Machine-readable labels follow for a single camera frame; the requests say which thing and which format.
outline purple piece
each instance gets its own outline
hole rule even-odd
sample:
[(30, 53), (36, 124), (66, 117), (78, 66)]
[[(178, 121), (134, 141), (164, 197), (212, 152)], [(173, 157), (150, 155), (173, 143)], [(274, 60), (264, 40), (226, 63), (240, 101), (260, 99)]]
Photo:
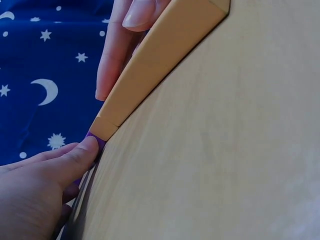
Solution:
[(102, 140), (101, 138), (97, 137), (96, 135), (92, 134), (91, 132), (88, 132), (85, 137), (88, 137), (88, 136), (93, 136), (96, 138), (96, 140), (98, 141), (98, 144), (99, 144), (99, 154), (101, 154), (102, 150), (104, 149), (104, 147), (106, 145), (106, 141)]

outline wooden board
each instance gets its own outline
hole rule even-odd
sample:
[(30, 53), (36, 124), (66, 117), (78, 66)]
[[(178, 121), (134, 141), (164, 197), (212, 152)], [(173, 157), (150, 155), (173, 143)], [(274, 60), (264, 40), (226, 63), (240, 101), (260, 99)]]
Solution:
[(233, 0), (108, 142), (70, 239), (318, 239), (319, 9)]

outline blue fabric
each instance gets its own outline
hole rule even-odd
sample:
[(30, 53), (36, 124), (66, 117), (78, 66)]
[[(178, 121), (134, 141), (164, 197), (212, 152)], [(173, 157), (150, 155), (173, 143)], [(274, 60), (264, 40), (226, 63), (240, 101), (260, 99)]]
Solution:
[(1, 0), (0, 165), (79, 142), (113, 0)]

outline white moon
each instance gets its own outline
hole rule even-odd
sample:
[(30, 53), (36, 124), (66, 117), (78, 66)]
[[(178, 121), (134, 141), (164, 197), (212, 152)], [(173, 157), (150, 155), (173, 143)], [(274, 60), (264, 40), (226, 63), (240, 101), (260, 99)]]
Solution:
[(32, 81), (31, 84), (40, 84), (46, 90), (46, 97), (43, 102), (39, 104), (39, 106), (51, 103), (58, 95), (58, 86), (52, 80), (42, 78)]
[(15, 19), (15, 15), (11, 11), (5, 11), (4, 13), (2, 13), (0, 15), (0, 19), (5, 19), (5, 18), (9, 18), (11, 20), (14, 20)]

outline skin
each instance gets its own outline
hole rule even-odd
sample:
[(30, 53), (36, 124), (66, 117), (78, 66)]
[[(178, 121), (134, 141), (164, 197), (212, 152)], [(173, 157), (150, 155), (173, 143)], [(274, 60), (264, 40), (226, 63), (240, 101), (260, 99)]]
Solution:
[[(171, 0), (115, 0), (96, 81), (96, 99), (105, 101), (134, 50)], [(0, 239), (56, 239), (77, 197), (73, 182), (98, 153), (97, 140), (42, 152), (0, 166)]]
[(0, 239), (56, 239), (91, 167), (98, 142), (90, 136), (56, 150), (0, 167)]
[(105, 101), (134, 50), (171, 0), (115, 0), (97, 72), (95, 98)]

